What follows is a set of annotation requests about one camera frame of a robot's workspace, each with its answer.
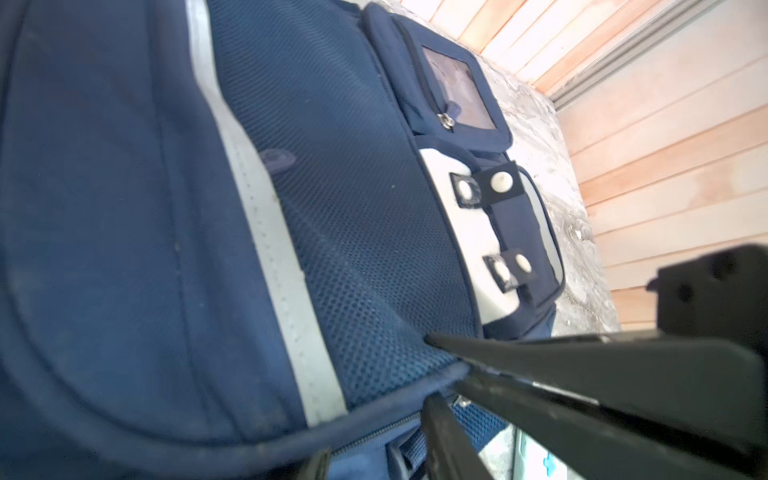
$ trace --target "navy blue backpack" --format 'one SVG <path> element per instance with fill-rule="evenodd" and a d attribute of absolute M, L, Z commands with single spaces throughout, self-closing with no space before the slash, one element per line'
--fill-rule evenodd
<path fill-rule="evenodd" d="M 378 5 L 5 0 L 0 89 L 3 478 L 421 478 L 424 335 L 550 334 L 477 61 Z"/>

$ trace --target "wooden wall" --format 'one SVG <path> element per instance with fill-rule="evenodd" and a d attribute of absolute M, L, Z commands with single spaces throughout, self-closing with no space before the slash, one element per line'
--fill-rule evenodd
<path fill-rule="evenodd" d="M 678 0 L 402 0 L 475 53 L 553 95 Z"/>
<path fill-rule="evenodd" d="M 558 114 L 625 329 L 663 265 L 768 243 L 768 2 L 724 0 Z"/>

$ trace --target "white trim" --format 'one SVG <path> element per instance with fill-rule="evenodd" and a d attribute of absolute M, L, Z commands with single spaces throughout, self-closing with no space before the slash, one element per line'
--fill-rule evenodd
<path fill-rule="evenodd" d="M 214 114 L 243 203 L 280 332 L 293 367 L 306 424 L 347 413 L 344 395 L 317 324 L 269 172 L 223 99 L 216 76 L 210 16 L 205 0 L 186 0 L 190 55 L 197 86 Z"/>
<path fill-rule="evenodd" d="M 485 325 L 504 318 L 518 309 L 520 299 L 516 290 L 503 293 L 498 288 L 483 260 L 487 255 L 501 253 L 498 238 L 488 215 L 482 209 L 461 208 L 458 205 L 451 181 L 451 173 L 471 175 L 472 172 L 462 162 L 435 149 L 426 148 L 421 150 L 421 154 L 462 251 L 469 281 L 475 291 L 480 323 Z"/>

